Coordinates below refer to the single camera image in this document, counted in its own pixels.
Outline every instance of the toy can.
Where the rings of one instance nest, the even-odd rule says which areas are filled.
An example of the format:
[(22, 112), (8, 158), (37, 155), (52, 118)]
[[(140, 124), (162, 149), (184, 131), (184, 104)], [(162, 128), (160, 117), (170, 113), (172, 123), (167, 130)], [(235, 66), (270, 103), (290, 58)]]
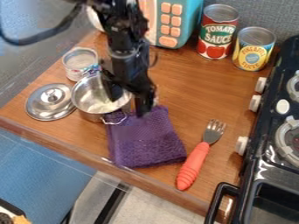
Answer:
[(239, 13), (225, 4), (206, 6), (198, 37), (198, 53), (209, 60), (224, 59), (231, 50)]
[(269, 30), (251, 26), (239, 31), (233, 63), (246, 71), (260, 71), (269, 61), (276, 36)]
[(91, 48), (75, 47), (67, 52), (62, 63), (66, 77), (71, 81), (79, 81), (87, 72), (99, 70), (98, 54)]

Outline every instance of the fork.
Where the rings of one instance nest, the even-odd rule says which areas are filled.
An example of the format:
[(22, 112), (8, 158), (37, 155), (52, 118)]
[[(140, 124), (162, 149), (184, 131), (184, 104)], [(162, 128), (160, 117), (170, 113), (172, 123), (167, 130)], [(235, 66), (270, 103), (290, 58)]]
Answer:
[(195, 181), (210, 150), (210, 145), (216, 143), (223, 135), (226, 124), (212, 119), (204, 133), (203, 142), (199, 143), (184, 162), (177, 175), (177, 189), (185, 190)]

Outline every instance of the metal bowl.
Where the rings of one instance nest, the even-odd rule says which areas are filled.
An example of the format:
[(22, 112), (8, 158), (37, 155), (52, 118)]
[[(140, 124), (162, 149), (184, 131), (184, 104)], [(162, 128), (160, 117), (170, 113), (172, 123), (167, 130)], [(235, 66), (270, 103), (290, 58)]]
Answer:
[(117, 101), (110, 101), (101, 83), (101, 76), (85, 77), (73, 87), (72, 102), (83, 118), (94, 123), (104, 122), (103, 115), (116, 110), (128, 110), (132, 94), (124, 90)]

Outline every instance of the wooden countertop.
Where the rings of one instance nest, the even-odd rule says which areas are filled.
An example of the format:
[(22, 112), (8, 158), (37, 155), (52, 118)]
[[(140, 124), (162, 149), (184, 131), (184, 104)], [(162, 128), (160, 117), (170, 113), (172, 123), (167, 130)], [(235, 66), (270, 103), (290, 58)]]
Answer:
[[(95, 31), (78, 46), (92, 47), (103, 55), (106, 36)], [(267, 76), (270, 66), (258, 73), (245, 72), (235, 67), (231, 58), (207, 60), (195, 49), (195, 41), (178, 50), (151, 47), (152, 52), (159, 53), (159, 61), (149, 70), (158, 86), (159, 102), (169, 108), (170, 119), (188, 153), (201, 141), (210, 119), (227, 123), (224, 136), (212, 146), (196, 182), (186, 192), (175, 188), (181, 164), (131, 171), (102, 159), (108, 157), (104, 126), (81, 119), (78, 111), (54, 122), (39, 122), (25, 113), (25, 101), (35, 89), (54, 82), (73, 85), (61, 60), (1, 108), (0, 127), (204, 214), (219, 182), (238, 185), (242, 158), (234, 153), (234, 145), (238, 136), (249, 134), (254, 113), (247, 107), (258, 77)]]

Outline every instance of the toy microwave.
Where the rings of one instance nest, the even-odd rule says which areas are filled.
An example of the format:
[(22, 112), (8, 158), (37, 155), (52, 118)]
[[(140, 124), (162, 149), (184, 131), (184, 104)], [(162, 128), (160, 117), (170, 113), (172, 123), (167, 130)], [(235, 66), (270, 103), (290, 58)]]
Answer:
[[(153, 46), (177, 49), (183, 46), (199, 24), (203, 0), (139, 0), (149, 20), (146, 38)], [(96, 13), (87, 8), (92, 24), (101, 30)]]

